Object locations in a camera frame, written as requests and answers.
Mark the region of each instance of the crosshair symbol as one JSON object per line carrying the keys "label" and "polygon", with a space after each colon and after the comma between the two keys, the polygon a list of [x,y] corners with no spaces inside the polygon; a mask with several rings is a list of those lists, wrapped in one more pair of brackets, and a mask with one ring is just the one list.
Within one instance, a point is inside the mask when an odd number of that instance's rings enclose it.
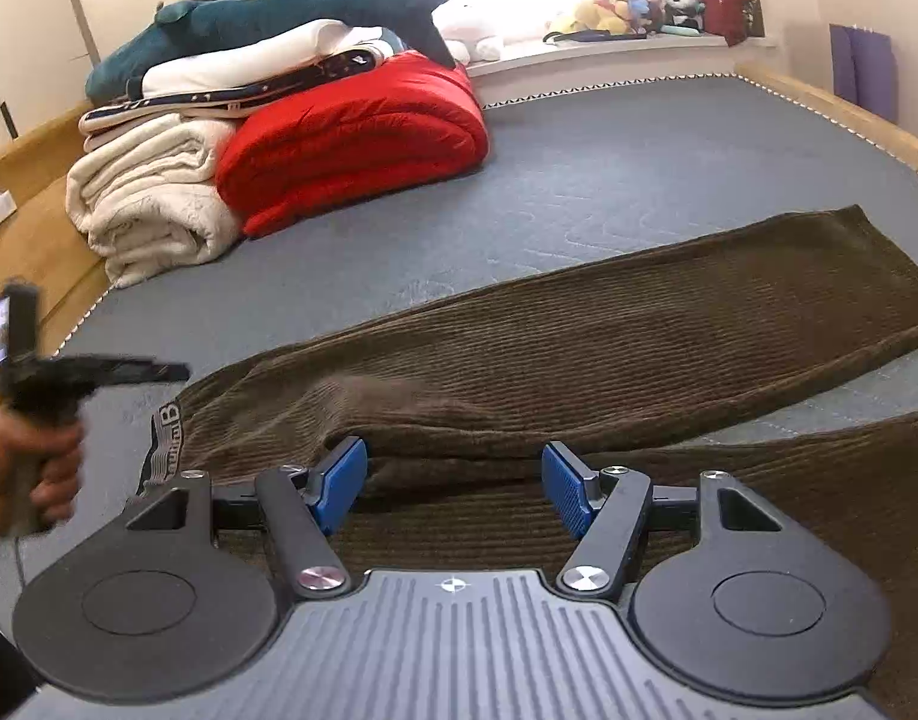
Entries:
{"label": "crosshair symbol", "polygon": [[459,577],[449,577],[446,581],[440,583],[439,586],[446,592],[457,593],[465,590],[469,586],[469,583],[459,579]]}

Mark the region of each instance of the panda plush toy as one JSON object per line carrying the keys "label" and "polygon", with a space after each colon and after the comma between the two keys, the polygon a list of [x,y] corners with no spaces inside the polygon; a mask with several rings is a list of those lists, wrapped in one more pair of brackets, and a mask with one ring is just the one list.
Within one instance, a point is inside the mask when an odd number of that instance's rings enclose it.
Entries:
{"label": "panda plush toy", "polygon": [[669,26],[685,26],[702,31],[702,12],[705,6],[699,0],[662,0],[665,22]]}

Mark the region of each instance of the human hand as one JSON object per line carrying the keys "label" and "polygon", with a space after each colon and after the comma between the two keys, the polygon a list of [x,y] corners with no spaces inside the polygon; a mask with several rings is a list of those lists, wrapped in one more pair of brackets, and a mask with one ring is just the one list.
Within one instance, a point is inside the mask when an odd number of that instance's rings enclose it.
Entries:
{"label": "human hand", "polygon": [[0,533],[9,529],[13,468],[29,457],[48,458],[40,483],[29,498],[43,521],[72,517],[72,499],[79,491],[79,466],[83,461],[83,426],[45,427],[15,413],[0,410]]}

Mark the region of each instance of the silver screw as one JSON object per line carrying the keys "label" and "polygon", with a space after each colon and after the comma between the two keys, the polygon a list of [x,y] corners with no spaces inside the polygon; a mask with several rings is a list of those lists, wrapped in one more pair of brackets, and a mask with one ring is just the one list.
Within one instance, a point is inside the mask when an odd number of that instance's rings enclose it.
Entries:
{"label": "silver screw", "polygon": [[609,584],[609,574],[597,565],[577,565],[563,574],[563,584],[578,592],[593,592]]}
{"label": "silver screw", "polygon": [[314,565],[299,571],[299,584],[307,590],[334,590],[346,583],[346,573],[334,565]]}

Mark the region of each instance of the white plush toy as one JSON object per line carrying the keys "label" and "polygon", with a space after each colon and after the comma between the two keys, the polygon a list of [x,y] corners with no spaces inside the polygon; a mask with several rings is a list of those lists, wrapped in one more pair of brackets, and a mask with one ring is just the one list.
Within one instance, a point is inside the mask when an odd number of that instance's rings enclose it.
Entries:
{"label": "white plush toy", "polygon": [[452,58],[463,65],[494,62],[502,57],[504,43],[496,24],[472,0],[453,0],[432,16],[446,40]]}

